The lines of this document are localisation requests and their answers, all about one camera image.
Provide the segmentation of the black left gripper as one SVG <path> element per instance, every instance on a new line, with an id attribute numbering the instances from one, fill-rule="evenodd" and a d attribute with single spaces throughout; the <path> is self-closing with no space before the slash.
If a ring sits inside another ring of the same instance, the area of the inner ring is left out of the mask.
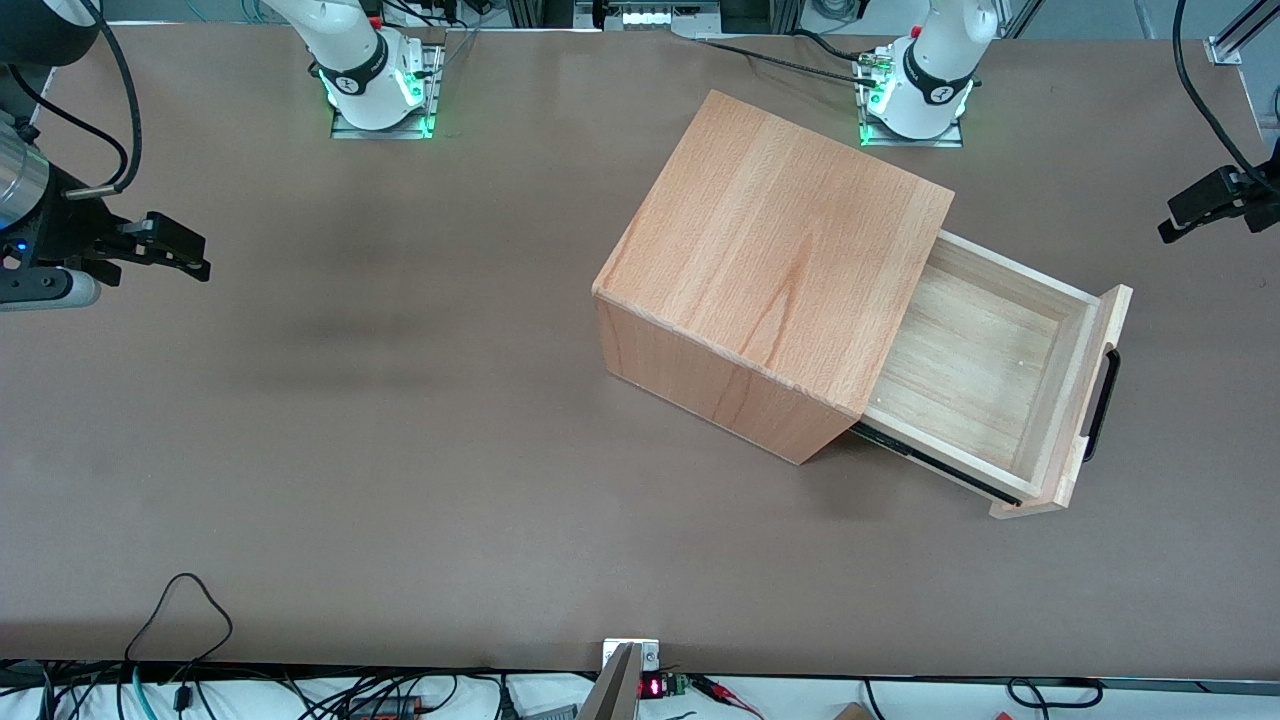
<path id="1" fill-rule="evenodd" d="M 1261 233 L 1279 223 L 1279 138 L 1270 158 L 1256 165 L 1265 184 L 1254 182 L 1244 213 L 1251 233 Z M 1190 232 L 1243 213 L 1247 182 L 1239 181 L 1234 165 L 1220 167 L 1167 201 L 1169 215 L 1157 225 L 1164 243 L 1175 243 Z"/>

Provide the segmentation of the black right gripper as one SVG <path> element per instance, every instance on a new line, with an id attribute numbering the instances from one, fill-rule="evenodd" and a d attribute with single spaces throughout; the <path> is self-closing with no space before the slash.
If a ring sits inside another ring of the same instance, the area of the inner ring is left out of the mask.
<path id="1" fill-rule="evenodd" d="M 1 232 L 3 260 L 19 268 L 59 266 L 83 272 L 101 284 L 118 287 L 120 263 L 177 269 L 198 282 L 209 282 L 205 237 L 160 213 L 146 214 L 146 241 L 141 249 L 122 232 L 127 219 L 114 215 L 102 199 L 68 200 L 64 192 L 84 184 L 64 170 L 52 170 L 47 188 L 26 217 Z"/>

